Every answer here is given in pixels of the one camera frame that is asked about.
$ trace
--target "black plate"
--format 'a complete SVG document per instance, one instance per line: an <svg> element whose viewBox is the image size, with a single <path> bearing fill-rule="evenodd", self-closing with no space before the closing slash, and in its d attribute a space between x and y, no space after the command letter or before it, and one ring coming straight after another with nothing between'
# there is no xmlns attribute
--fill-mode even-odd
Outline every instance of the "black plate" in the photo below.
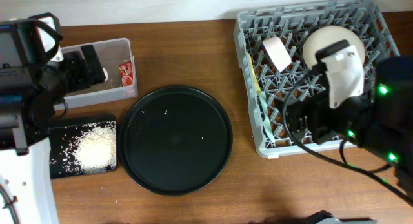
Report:
<svg viewBox="0 0 413 224"><path fill-rule="evenodd" d="M137 101L118 140L122 165L136 183L157 194L182 195L208 185L223 170L232 129L213 97L173 86Z"/></svg>

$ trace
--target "black cable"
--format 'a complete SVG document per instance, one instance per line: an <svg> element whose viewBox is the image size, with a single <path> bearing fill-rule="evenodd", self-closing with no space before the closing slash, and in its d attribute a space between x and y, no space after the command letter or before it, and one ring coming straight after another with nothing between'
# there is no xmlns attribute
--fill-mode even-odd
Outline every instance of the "black cable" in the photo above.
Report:
<svg viewBox="0 0 413 224"><path fill-rule="evenodd" d="M0 185L0 194L3 197L4 201L5 201L5 205L3 207L3 209L9 209L10 211L10 215L12 216L13 222L15 224L20 223L19 222L19 218L17 217L17 212L15 211L15 208L13 206L13 203L15 202L15 200L11 200L7 193L6 190L3 188L3 186Z"/></svg>
<svg viewBox="0 0 413 224"><path fill-rule="evenodd" d="M343 139L342 141L341 141L341 143L340 143L340 156L341 156L341 160L343 160L343 162L345 163L345 164L348 164L347 163L347 160L346 160L346 157L344 156L344 144L347 142L347 139ZM382 167L379 167L379 168L377 168L377 169L374 169L374 170L369 170L368 172L370 172L370 173L378 173L378 172L383 172L383 171L386 171L387 169L389 169L389 168L391 168L392 167L392 165L389 165L388 163L386 164L386 165L384 165L384 166L382 166Z"/></svg>
<svg viewBox="0 0 413 224"><path fill-rule="evenodd" d="M345 164L347 164L347 160L346 157L344 157L344 144L347 142L347 139L343 139L340 143L340 156L341 156L341 160L343 160L343 162Z"/></svg>
<svg viewBox="0 0 413 224"><path fill-rule="evenodd" d="M60 115L59 115L59 116L57 116L56 118L63 117L64 115L66 115L66 114L67 114L67 112L68 112L68 110L69 110L69 106L67 105L67 101L66 101L64 98L63 98L62 103L63 103L63 105L65 106L65 110L63 111L63 113L62 113L62 114L60 114Z"/></svg>
<svg viewBox="0 0 413 224"><path fill-rule="evenodd" d="M392 165L389 165L388 163L386 165L383 165L382 167L379 167L377 169L374 170L369 170L370 173L378 173L378 172L384 172L387 169L390 169L392 167Z"/></svg>
<svg viewBox="0 0 413 224"><path fill-rule="evenodd" d="M324 161L327 161L329 163L332 163L334 165L343 167L343 168L347 168L349 170L352 170L354 172L359 172L365 176L368 176L370 178L372 178L373 180L377 181L379 184L383 185L384 187L386 187L387 189L389 189L390 191L392 191L395 195L397 195L399 198L401 198L403 201L406 201L410 206L413 207L413 200L411 200L408 196L406 196L404 193L402 193L400 190L398 190L397 188L393 187L392 185L389 185L388 183L386 183L383 179L381 179L380 177L376 176L375 174L368 172L366 170L363 170L361 168L357 168L357 167L353 167L350 165L347 165L345 163L342 163L340 161L337 161L335 159L329 158L327 156L324 156L318 152L315 152L311 149L309 149L308 147L304 146L304 144L302 144L298 139L296 139L296 137L294 137L290 130L288 129L288 125L287 125L287 119L286 119L286 114L287 114L287 106L292 98L292 94L297 90L298 86L300 84L302 84L304 82L304 80L311 74L311 71L309 69L306 70L305 74L303 75L303 77L301 77L301 79L292 87L292 90L288 93L287 97L285 98L284 101L284 105L283 105L283 109L282 109L282 113L281 113L281 117L283 118L283 127L284 127L284 131L288 134L288 136L290 137L290 139L301 149L305 150L306 152L308 152L309 154L312 154L313 156L322 159Z"/></svg>

